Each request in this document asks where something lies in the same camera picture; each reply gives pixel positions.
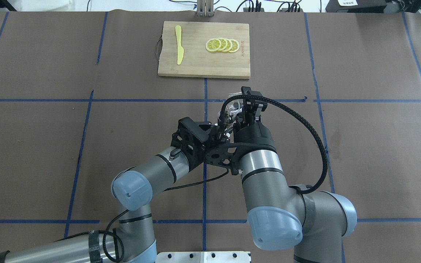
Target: stacked lemon slices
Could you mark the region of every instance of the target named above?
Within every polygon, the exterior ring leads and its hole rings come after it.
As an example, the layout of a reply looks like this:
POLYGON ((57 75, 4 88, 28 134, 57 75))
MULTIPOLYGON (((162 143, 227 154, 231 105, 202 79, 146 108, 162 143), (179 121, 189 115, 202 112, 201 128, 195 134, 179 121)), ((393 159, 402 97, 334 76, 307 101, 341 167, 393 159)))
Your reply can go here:
POLYGON ((228 52, 235 53, 239 50, 239 42, 228 38, 211 38, 206 42, 206 50, 209 52, 228 52))

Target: wooden cutting board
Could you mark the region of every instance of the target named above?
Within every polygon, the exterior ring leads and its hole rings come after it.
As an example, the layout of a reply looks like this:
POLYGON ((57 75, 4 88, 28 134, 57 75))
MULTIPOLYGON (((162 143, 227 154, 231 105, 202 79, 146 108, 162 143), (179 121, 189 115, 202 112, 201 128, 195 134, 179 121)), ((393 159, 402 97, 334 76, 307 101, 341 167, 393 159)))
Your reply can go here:
POLYGON ((226 79, 250 77, 248 24, 165 21, 162 40, 159 76, 226 79), (181 65, 177 65, 176 25, 182 27, 184 57, 181 65), (235 53, 207 51, 207 40, 217 37, 237 40, 240 49, 235 53))

